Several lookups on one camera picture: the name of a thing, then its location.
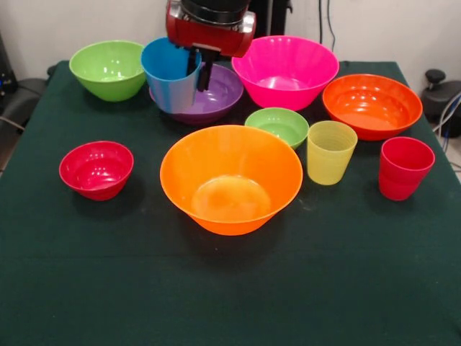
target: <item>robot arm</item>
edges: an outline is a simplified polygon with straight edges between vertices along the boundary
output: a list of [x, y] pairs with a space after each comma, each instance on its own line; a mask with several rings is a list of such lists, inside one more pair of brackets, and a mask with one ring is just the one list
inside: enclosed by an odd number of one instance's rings
[[256, 29], [250, 0], [168, 0], [166, 31], [172, 43], [189, 49], [187, 73], [195, 70], [195, 54], [205, 62], [199, 91], [208, 89], [213, 61], [219, 55], [243, 56]]

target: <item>purple bowl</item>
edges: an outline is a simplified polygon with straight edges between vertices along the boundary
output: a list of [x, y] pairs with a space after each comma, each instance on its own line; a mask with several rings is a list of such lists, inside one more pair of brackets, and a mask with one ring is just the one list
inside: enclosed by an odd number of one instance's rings
[[211, 71], [208, 90], [197, 92], [194, 104], [186, 112], [170, 116], [189, 125], [213, 123], [226, 115], [242, 94], [243, 84], [237, 74], [229, 68], [215, 64]]

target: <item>magenta bowl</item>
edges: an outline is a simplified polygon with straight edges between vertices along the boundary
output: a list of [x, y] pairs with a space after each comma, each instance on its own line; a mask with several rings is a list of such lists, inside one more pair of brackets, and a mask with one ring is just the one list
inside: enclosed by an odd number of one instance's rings
[[257, 38], [232, 66], [255, 103], [289, 110], [310, 105], [339, 71], [328, 48], [294, 36]]

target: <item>small green bowl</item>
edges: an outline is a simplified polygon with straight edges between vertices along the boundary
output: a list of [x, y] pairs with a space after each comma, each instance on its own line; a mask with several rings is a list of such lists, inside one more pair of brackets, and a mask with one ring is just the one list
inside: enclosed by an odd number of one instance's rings
[[307, 120], [299, 113], [285, 108], [264, 108], [246, 118], [245, 126], [270, 132], [296, 149], [306, 139]]
[[73, 75], [93, 95], [109, 102], [135, 96], [146, 80], [141, 66], [144, 46], [129, 41], [104, 41], [75, 53]]

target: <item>red-orange bowl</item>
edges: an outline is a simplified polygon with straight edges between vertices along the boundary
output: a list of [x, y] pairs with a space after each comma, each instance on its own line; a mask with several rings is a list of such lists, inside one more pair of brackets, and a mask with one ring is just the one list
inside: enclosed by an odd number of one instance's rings
[[331, 119], [351, 126], [359, 139], [381, 141], [416, 123], [423, 112], [418, 95], [398, 81], [372, 74], [351, 74], [323, 91]]

